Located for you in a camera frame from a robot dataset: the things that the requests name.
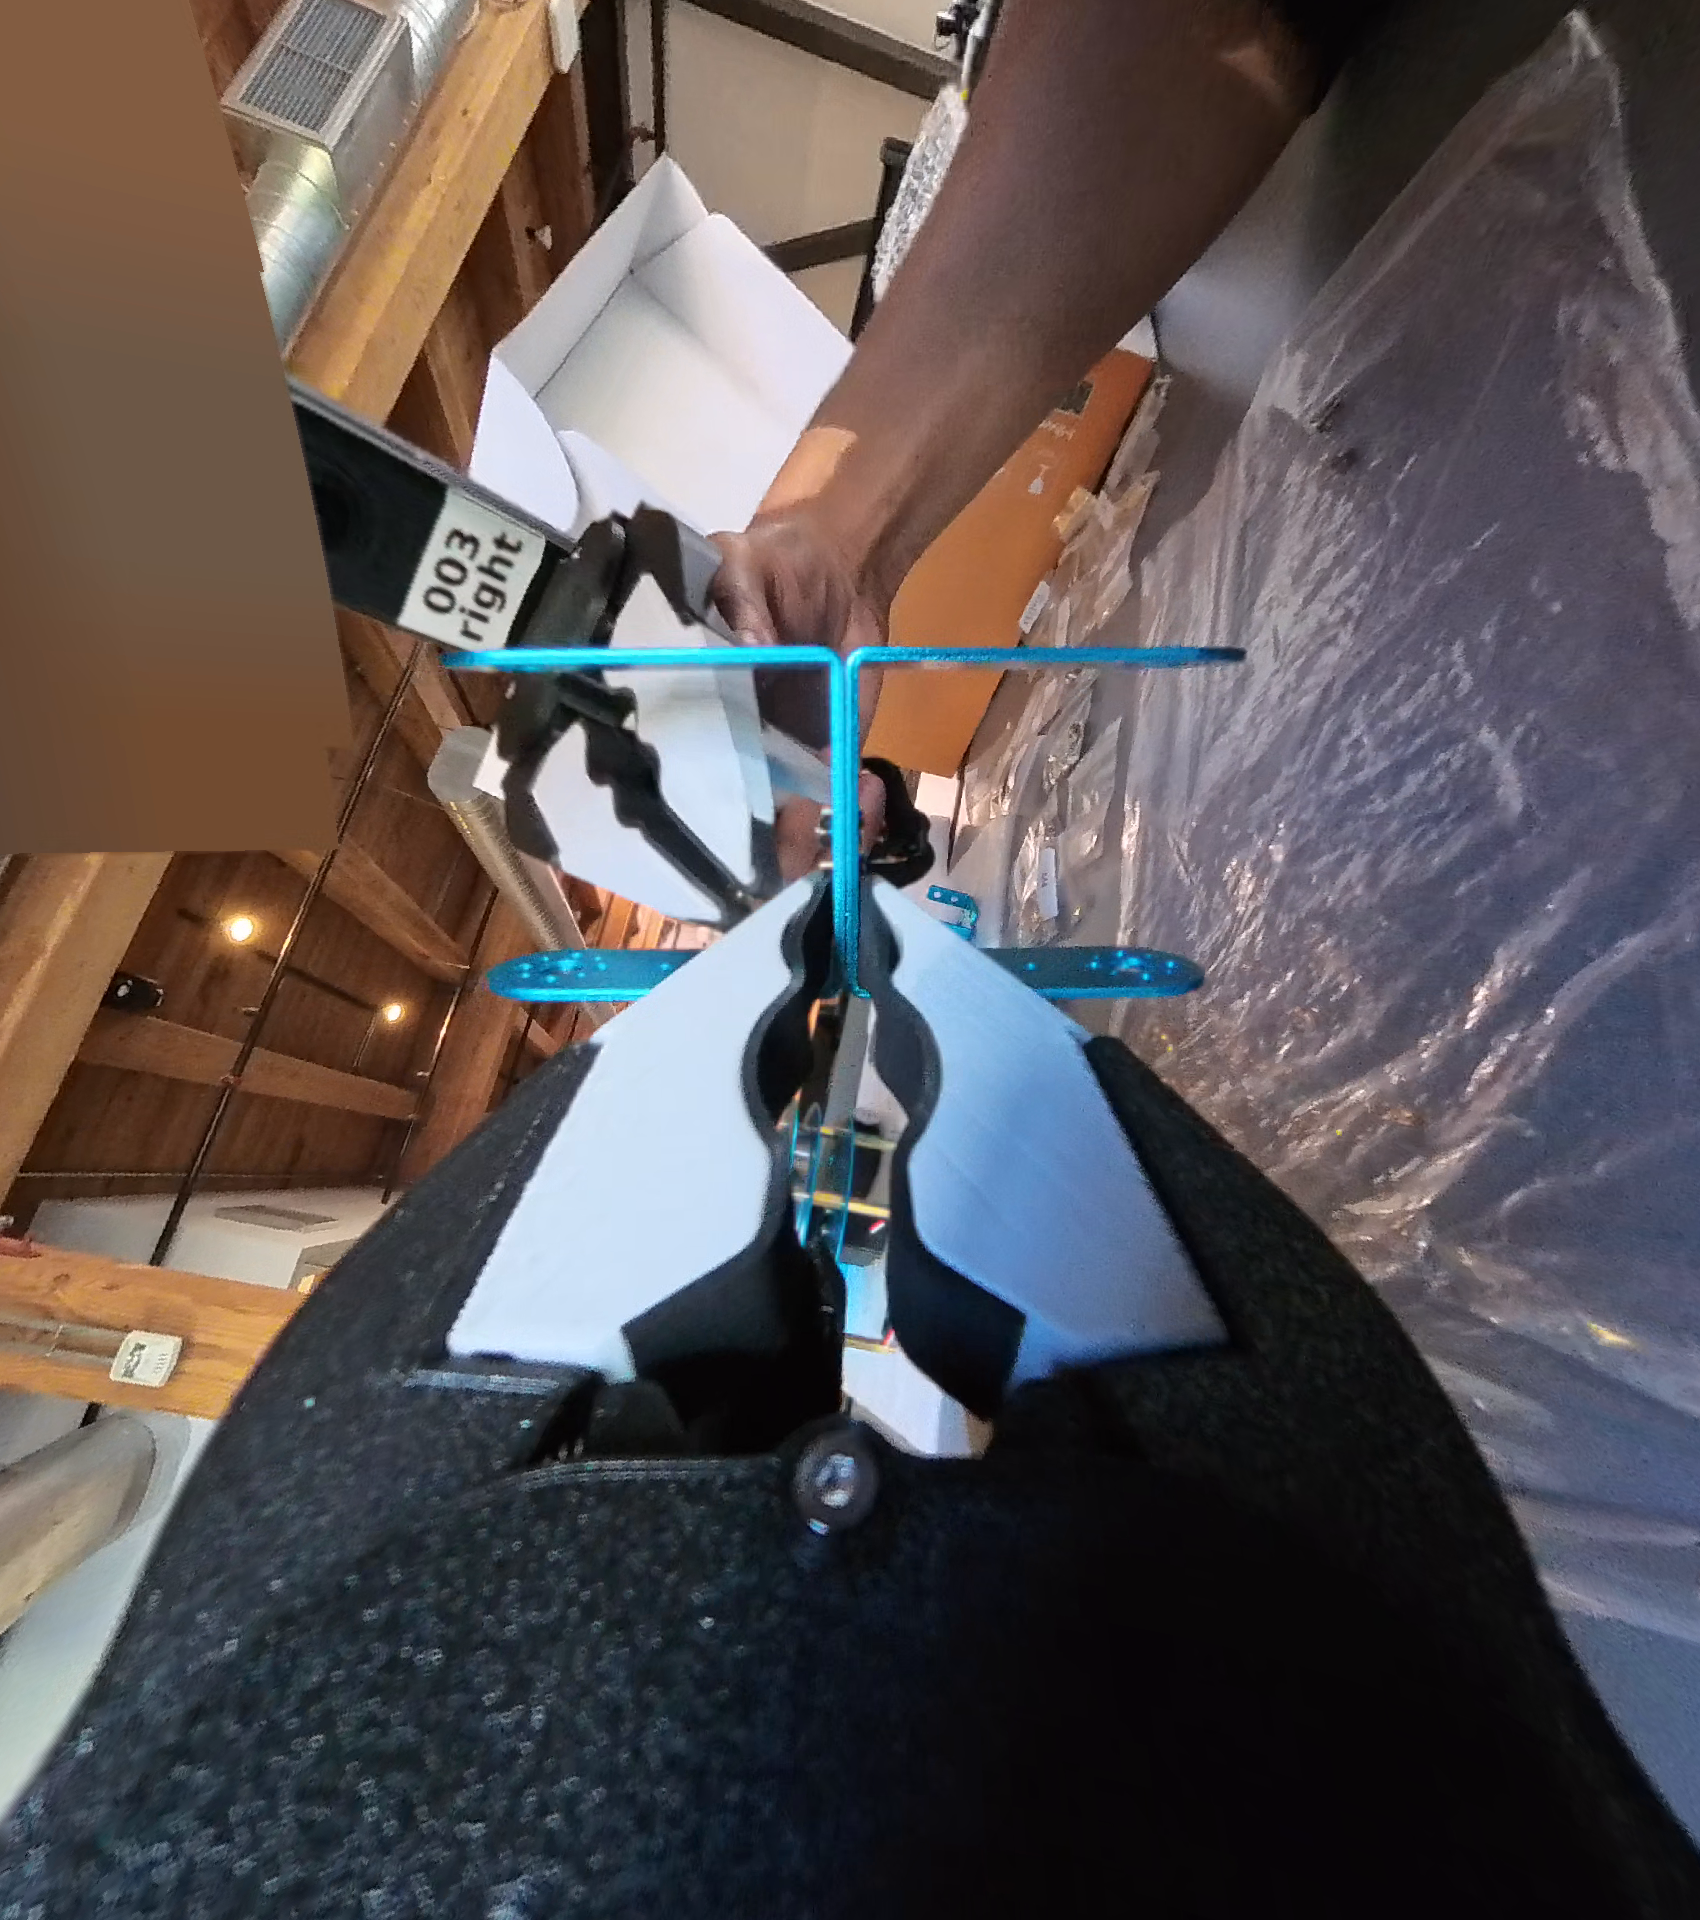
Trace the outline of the silver ventilation duct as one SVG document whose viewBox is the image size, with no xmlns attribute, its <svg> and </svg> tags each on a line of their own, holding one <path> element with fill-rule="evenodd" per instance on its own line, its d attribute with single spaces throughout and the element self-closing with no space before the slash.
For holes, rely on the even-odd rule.
<svg viewBox="0 0 1700 1920">
<path fill-rule="evenodd" d="M 532 952 L 582 951 L 584 930 L 555 871 L 509 840 L 503 799 L 478 788 L 491 731 L 465 727 L 441 735 L 428 785 L 503 902 L 528 930 Z"/>
</svg>

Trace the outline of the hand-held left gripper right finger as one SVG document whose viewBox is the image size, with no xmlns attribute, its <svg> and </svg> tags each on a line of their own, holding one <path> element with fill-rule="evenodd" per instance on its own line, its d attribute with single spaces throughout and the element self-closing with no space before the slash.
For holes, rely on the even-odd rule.
<svg viewBox="0 0 1700 1920">
<path fill-rule="evenodd" d="M 865 888 L 874 1070 L 904 1116 L 887 1320 L 993 1421 L 1034 1380 L 1229 1340 L 1089 1033 L 885 881 Z"/>
</svg>

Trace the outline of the person's right hand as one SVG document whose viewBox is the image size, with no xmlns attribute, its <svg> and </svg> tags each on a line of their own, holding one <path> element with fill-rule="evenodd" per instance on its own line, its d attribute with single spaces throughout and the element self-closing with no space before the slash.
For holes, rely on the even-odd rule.
<svg viewBox="0 0 1700 1920">
<path fill-rule="evenodd" d="M 887 639 L 897 571 L 885 543 L 814 499 L 716 533 L 712 602 L 749 645 L 855 653 Z"/>
</svg>

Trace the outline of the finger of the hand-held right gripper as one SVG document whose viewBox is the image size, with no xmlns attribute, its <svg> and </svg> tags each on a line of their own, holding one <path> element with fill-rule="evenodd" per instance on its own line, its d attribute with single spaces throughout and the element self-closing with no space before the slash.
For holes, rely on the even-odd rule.
<svg viewBox="0 0 1700 1920">
<path fill-rule="evenodd" d="M 770 771 L 772 850 L 782 881 L 832 864 L 838 817 L 833 776 L 837 676 L 821 665 L 760 670 L 760 725 Z"/>
<path fill-rule="evenodd" d="M 674 921 L 746 921 L 782 878 L 757 690 L 720 680 L 693 665 L 514 676 L 512 844 Z"/>
</svg>

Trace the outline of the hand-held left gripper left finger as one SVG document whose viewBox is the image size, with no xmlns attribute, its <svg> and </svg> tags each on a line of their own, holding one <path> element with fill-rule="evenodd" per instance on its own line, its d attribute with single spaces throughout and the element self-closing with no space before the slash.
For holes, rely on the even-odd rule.
<svg viewBox="0 0 1700 1920">
<path fill-rule="evenodd" d="M 584 1076 L 448 1337 L 458 1362 L 605 1380 L 770 1358 L 790 1340 L 772 1253 L 790 1228 L 770 1031 L 814 1002 L 806 935 L 830 888 L 790 882 L 584 1048 Z"/>
</svg>

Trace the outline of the clear plastic bag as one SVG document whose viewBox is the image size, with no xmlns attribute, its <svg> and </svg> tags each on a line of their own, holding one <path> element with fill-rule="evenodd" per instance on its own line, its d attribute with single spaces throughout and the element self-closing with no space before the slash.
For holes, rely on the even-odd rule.
<svg viewBox="0 0 1700 1920">
<path fill-rule="evenodd" d="M 1115 1018 L 1389 1300 L 1550 1597 L 1700 1643 L 1700 406 L 1586 12 L 1277 346 L 1129 697 Z"/>
</svg>

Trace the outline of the person's right forearm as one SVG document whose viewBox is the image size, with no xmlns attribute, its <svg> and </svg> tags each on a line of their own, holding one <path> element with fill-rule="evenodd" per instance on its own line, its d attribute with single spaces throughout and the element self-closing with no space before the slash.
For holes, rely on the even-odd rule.
<svg viewBox="0 0 1700 1920">
<path fill-rule="evenodd" d="M 1005 4 L 951 171 L 751 544 L 885 613 L 1248 206 L 1352 38 L 1342 4 Z"/>
</svg>

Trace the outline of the white cardboard box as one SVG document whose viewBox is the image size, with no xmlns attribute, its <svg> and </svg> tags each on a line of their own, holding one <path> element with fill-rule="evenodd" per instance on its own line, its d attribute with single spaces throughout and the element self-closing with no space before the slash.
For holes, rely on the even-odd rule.
<svg viewBox="0 0 1700 1920">
<path fill-rule="evenodd" d="M 469 472 L 577 533 L 652 502 L 749 516 L 852 353 L 743 228 L 658 162 L 489 358 Z M 1155 371 L 1147 322 L 1089 371 L 910 567 L 894 645 L 1014 649 Z"/>
</svg>

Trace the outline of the blue H-shaped metal bracket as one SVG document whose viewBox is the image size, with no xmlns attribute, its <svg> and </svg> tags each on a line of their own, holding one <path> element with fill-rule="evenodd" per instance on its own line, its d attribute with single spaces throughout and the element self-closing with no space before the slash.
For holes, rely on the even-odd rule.
<svg viewBox="0 0 1700 1920">
<path fill-rule="evenodd" d="M 833 795 L 833 982 L 865 992 L 862 965 L 862 874 L 857 866 L 857 823 L 846 816 L 857 805 L 857 766 L 852 750 L 862 720 L 862 682 L 871 673 L 915 669 L 983 669 L 987 663 L 1019 673 L 1055 673 L 1066 669 L 1175 670 L 1222 665 L 1248 658 L 1239 646 L 1050 646 L 1050 649 L 977 649 L 977 646 L 862 646 L 848 656 L 825 646 L 509 646 L 500 651 L 458 653 L 454 660 L 469 670 L 496 676 L 559 676 L 561 670 L 610 669 L 623 673 L 658 673 L 706 669 L 716 673 L 798 670 L 830 677 L 832 698 L 832 795 Z M 1055 1000 L 1118 1000 L 1166 998 L 1199 991 L 1202 972 L 1182 956 L 1143 945 L 1066 945 L 983 948 L 983 956 L 1005 966 L 1027 991 Z M 625 1005 L 645 998 L 692 963 L 692 952 L 565 948 L 512 958 L 489 972 L 489 986 L 520 1002 L 555 1005 Z"/>
</svg>

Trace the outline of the silver duct with vent grille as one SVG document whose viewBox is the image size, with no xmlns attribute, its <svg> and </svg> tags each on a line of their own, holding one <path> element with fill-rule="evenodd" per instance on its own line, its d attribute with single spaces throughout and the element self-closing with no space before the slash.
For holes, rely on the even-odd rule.
<svg viewBox="0 0 1700 1920">
<path fill-rule="evenodd" d="M 469 33 L 474 2 L 291 2 L 223 91 L 279 349 Z"/>
</svg>

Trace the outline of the group of small zip bags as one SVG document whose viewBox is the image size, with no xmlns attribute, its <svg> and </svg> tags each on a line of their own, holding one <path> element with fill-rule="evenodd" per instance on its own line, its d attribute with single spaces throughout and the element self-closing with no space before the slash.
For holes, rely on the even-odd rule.
<svg viewBox="0 0 1700 1920">
<path fill-rule="evenodd" d="M 1063 547 L 1033 595 L 1026 643 L 1041 653 L 1124 645 L 1136 602 L 1136 543 L 1158 484 L 1158 427 L 1172 390 L 1151 371 L 1091 490 L 1060 513 Z M 979 908 L 983 945 L 1066 945 L 1094 935 L 1115 856 L 1124 720 L 1105 670 L 1063 663 L 1007 677 L 1007 714 L 986 721 L 963 766 L 955 885 Z"/>
</svg>

